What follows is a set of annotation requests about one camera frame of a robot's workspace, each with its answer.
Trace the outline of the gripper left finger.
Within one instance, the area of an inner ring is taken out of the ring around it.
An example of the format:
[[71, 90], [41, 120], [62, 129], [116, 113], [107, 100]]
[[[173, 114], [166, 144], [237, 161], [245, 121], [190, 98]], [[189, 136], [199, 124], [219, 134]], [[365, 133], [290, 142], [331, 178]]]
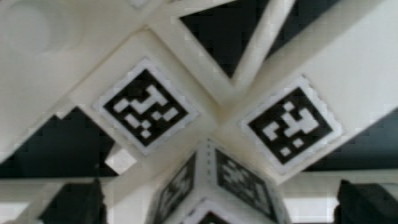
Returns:
[[39, 215], [43, 224], [107, 224], [100, 181], [68, 183]]

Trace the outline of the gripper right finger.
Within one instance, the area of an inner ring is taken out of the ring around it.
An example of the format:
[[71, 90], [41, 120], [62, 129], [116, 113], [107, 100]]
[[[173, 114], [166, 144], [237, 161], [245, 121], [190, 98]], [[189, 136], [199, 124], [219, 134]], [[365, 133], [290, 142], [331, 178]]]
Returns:
[[398, 224], [398, 183], [341, 181], [333, 224]]

